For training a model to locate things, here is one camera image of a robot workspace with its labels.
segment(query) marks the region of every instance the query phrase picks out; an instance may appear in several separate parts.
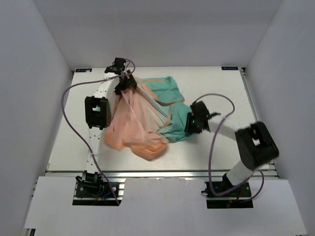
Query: crumpled cloth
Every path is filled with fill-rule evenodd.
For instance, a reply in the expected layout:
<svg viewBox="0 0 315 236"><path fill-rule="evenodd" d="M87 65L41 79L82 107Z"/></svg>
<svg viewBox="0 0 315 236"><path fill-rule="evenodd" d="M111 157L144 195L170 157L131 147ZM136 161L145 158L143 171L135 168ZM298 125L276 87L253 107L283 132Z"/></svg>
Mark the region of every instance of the crumpled cloth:
<svg viewBox="0 0 315 236"><path fill-rule="evenodd" d="M137 88L122 91L104 141L146 159L162 156L169 142L186 139L184 129L190 108L172 77L137 81Z"/></svg>

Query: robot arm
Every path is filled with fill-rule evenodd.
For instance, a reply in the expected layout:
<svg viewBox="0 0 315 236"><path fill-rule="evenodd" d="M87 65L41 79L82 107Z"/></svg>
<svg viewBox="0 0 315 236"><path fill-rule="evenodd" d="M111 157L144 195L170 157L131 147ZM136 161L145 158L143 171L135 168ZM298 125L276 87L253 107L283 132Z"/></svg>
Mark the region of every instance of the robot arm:
<svg viewBox="0 0 315 236"><path fill-rule="evenodd" d="M203 102L193 103L187 115L185 131L201 133L202 130L215 131L222 117L210 114ZM267 127L262 122L239 125L226 120L219 133L237 142L241 160L223 176L222 186L230 189L250 178L262 165L279 156L279 151Z"/></svg>
<svg viewBox="0 0 315 236"><path fill-rule="evenodd" d="M113 111L115 110L118 95L127 88L135 88L137 83L128 70L125 73L126 60L123 58L115 58L113 64L106 68L105 78L118 75L113 80L107 80L100 84L93 96L85 98L85 118L89 127L89 145L91 146L96 162L98 162L100 142L106 132L106 128L111 124ZM82 180L85 176L91 176L90 179L96 179L98 169L90 153Z"/></svg>

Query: cable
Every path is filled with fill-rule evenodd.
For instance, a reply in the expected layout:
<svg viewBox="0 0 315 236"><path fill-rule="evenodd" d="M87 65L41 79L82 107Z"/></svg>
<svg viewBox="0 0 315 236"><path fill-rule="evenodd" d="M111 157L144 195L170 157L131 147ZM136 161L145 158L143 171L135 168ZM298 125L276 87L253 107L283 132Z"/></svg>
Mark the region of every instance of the cable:
<svg viewBox="0 0 315 236"><path fill-rule="evenodd" d="M102 191L101 191L100 194L98 194L98 195L93 195L93 194L91 194L91 196L93 196L93 197L99 197L100 195L102 195L103 192L104 192L104 185L102 185L102 187L103 187L103 189L102 189Z"/></svg>
<svg viewBox="0 0 315 236"><path fill-rule="evenodd" d="M128 64L126 65L125 72L127 72L127 68L129 66L129 64L130 64L130 61L128 61Z"/></svg>
<svg viewBox="0 0 315 236"><path fill-rule="evenodd" d="M217 127L217 129L216 129L216 131L215 131L215 133L214 133L214 136L213 136L213 139L212 139L212 142L211 142L210 153L209 153L208 173L209 173L209 186L210 186L210 190L211 190L211 192L213 193L214 196L216 196L216 197L222 197L222 196L224 196L224 195L226 195L226 194L229 194L230 192L235 191L238 187L240 187L240 186L243 185L245 182L247 182L247 181L250 179L250 177L247 178L246 180L244 180L243 182L241 182L241 183L239 183L239 184L237 184L237 185L231 187L230 189L227 189L227 190L225 190L225 191L223 191L223 192L221 192L221 193L216 193L216 192L215 192L215 190L214 190L214 188L213 188L212 180L211 180L211 160L212 160L213 149L214 149L216 137L217 137L217 135L218 135L218 133L219 133L219 130L220 130L220 128L222 127L222 125L223 125L223 123L225 122L225 120L226 120L230 115L232 115L232 114L235 112L235 105L234 105L234 103L233 103L233 101L232 101L231 99L229 99L227 96L225 96L225 95L223 95L223 94L219 94L219 93L207 93L207 94L202 95L201 97L197 98L197 99L194 101L194 103L197 102L198 100L200 100L201 98L205 97L205 96L219 96L219 97L223 97L223 98L225 98L226 100L228 100L228 101L231 103L232 108L233 108L232 111L231 111L230 113L228 113L226 116L224 116L224 117L222 118L222 120L220 121L220 123L219 123L219 125L218 125L218 127ZM265 183L265 178L264 178L263 172L262 172L262 171L259 171L259 172L261 173L261 176L262 176L262 182L261 182L261 186L260 186L259 191L258 191L253 197L251 197L251 198L249 198L249 199L246 199L246 200L242 200L241 202L250 201L250 200L254 199L255 197L257 197L257 195L261 192L261 190L262 190L262 188L263 188L263 185L264 185L264 183Z"/></svg>
<svg viewBox="0 0 315 236"><path fill-rule="evenodd" d="M130 73L125 74L125 75L126 75L126 76L127 76L127 75L131 75L131 74L136 70L136 66L135 66L135 64L134 64L131 60L128 60L128 59L125 59L125 60L129 61L129 62L133 65L133 70L132 70ZM70 121L69 121L69 119L68 119L68 117L67 117L67 115L66 115L66 113L65 113L65 109L64 109L64 97L65 97L66 93L67 93L70 89L72 89L72 88L74 88L74 87L77 87L77 86L79 86L79 85L88 85L88 84L96 84L96 83L100 83L100 82L106 82L106 81L113 80L113 79L118 78L118 77L119 77L119 75L115 75L115 76L110 77L110 78L108 78L108 79L105 78L105 79L102 79L102 80L89 81L89 82L82 82L82 83L78 83L78 84L75 84L75 85L71 85L70 87L68 87L68 88L63 92L63 94L62 94L62 96L61 96L61 109L62 109L62 112L63 112L63 117L64 117L64 119L65 119L65 122L69 125L69 127L72 129L72 131L73 131L76 135L78 135L79 138L80 138L80 139L86 144L86 146L88 147L88 149L89 149L89 151L90 151L90 153L91 153L92 159L93 159L93 161L94 161L94 163L95 163L95 166L96 166L98 172L99 172L99 173L106 179L106 181L108 182L108 185L109 185L109 187L110 187L110 190L111 190L111 192L112 192L112 194L113 194L113 196L114 196L114 198L115 198L117 204L119 205L119 201L118 201L118 199L117 199L117 196L116 196L115 192L113 191L112 185L111 185L109 179L106 177L106 175L103 173L103 171L102 171L101 168L99 167L99 165L98 165L98 163L97 163L97 161L96 161L96 159L95 159L95 156L94 156L94 153L93 153L93 150L92 150L91 146L90 146L89 143L83 138L83 136L72 126L72 124L70 123Z"/></svg>
<svg viewBox="0 0 315 236"><path fill-rule="evenodd" d="M109 194L111 194L111 193L106 193L104 196L101 196L100 198L101 198L101 199L104 199L104 198L106 198Z"/></svg>

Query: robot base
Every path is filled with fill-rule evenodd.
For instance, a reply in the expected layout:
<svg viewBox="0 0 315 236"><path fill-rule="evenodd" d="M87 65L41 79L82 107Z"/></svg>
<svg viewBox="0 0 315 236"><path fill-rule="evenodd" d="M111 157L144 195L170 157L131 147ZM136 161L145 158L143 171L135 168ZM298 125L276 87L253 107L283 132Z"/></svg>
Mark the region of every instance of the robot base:
<svg viewBox="0 0 315 236"><path fill-rule="evenodd" d="M212 182L213 188L216 192L224 191L222 181ZM224 197L216 197L210 190L209 182L206 182L206 190L202 191L207 196L207 209L222 209L222 208L253 208L252 201L242 202L252 196L250 185L244 183L235 191L227 194Z"/></svg>

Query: white wall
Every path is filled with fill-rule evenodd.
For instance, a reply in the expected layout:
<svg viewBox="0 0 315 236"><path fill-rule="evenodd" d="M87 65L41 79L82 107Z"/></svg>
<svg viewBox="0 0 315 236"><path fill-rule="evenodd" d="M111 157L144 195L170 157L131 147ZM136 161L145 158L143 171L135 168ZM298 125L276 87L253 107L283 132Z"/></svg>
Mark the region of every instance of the white wall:
<svg viewBox="0 0 315 236"><path fill-rule="evenodd" d="M64 58L246 66L281 0L34 0Z"/></svg>
<svg viewBox="0 0 315 236"><path fill-rule="evenodd" d="M32 0L0 3L0 235L17 236L71 73Z"/></svg>
<svg viewBox="0 0 315 236"><path fill-rule="evenodd" d="M248 66L259 115L280 150L309 235L315 236L315 1L285 0Z"/></svg>

